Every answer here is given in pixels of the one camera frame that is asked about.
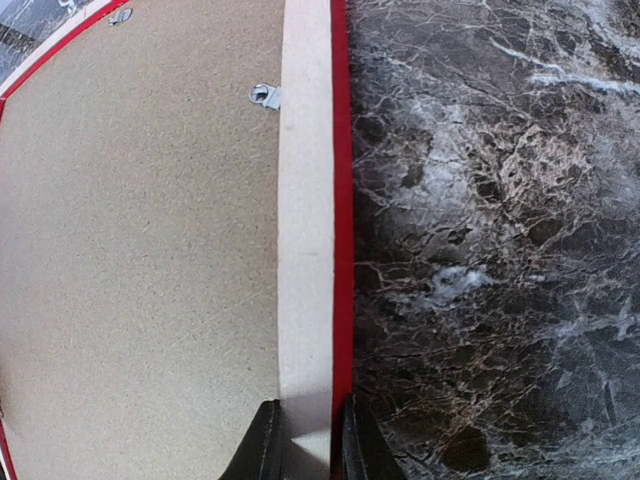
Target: red strip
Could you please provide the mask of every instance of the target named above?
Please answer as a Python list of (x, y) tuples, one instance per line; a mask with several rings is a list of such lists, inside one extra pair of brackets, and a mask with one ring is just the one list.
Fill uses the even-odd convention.
[[(0, 97), (0, 120), (2, 120), (2, 112), (4, 111), (4, 105), (7, 99), (13, 95), (18, 88), (20, 88), (24, 82), (26, 82), (31, 75), (33, 75), (36, 70), (38, 70), (42, 65), (47, 63), (51, 57), (53, 57), (56, 53), (66, 47), (74, 38), (78, 37), (82, 32), (87, 30), (92, 25), (95, 25), (97, 22), (102, 20), (104, 17), (109, 15), (114, 10), (118, 9), (128, 0), (112, 0), (111, 3), (105, 5), (96, 13), (85, 19), (80, 25), (74, 28), (68, 35), (62, 38), (58, 43), (56, 43), (49, 51), (47, 51), (42, 57), (40, 57), (28, 70), (26, 70), (18, 80), (15, 81), (11, 87)], [(7, 437), (4, 434), (4, 427), (2, 426), (2, 422), (0, 422), (0, 453), (4, 458), (4, 461), (7, 465), (7, 469), (9, 470), (7, 473), (9, 474), (8, 480), (17, 480), (18, 477), (16, 475), (15, 468), (13, 467), (13, 461), (11, 460), (11, 454), (9, 453), (9, 444), (7, 443)]]
[(331, 470), (340, 472), (342, 408), (353, 387), (353, 146), (349, 38), (345, 0), (331, 0), (335, 279), (333, 291), (333, 428)]

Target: marble surface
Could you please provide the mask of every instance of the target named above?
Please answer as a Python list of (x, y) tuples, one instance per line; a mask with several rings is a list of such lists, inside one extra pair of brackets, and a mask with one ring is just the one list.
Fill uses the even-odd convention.
[(640, 2), (349, 0), (357, 389), (410, 478), (640, 478)]
[(0, 12), (0, 82), (71, 15), (89, 3), (91, 0), (14, 0), (9, 3)]

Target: marble tile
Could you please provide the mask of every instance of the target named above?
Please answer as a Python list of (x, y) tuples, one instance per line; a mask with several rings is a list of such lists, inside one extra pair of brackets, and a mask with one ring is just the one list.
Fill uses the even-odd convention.
[(348, 3), (354, 375), (399, 463), (640, 478), (640, 2)]
[(11, 2), (0, 12), (0, 82), (72, 14), (89, 3), (91, 0)]

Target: white strip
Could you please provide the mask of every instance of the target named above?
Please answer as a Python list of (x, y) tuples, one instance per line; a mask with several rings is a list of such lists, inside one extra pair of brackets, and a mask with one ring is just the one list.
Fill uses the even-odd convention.
[(278, 356), (287, 478), (328, 478), (334, 153), (329, 0), (287, 0), (278, 167)]
[(36, 64), (47, 52), (53, 49), (60, 40), (64, 39), (79, 25), (82, 25), (88, 18), (95, 15), (100, 9), (109, 5), (112, 0), (94, 0), (86, 7), (81, 8), (78, 13), (63, 23), (60, 28), (53, 32), (42, 44), (36, 48), (24, 62), (2, 82), (0, 85), (0, 97), (11, 88), (33, 65)]

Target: black marble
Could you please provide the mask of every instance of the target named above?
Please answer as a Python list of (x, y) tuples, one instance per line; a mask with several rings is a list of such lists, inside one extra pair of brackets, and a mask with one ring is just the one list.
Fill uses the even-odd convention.
[(356, 388), (420, 479), (640, 478), (640, 1), (349, 0)]
[(91, 0), (14, 0), (0, 12), (0, 83)]

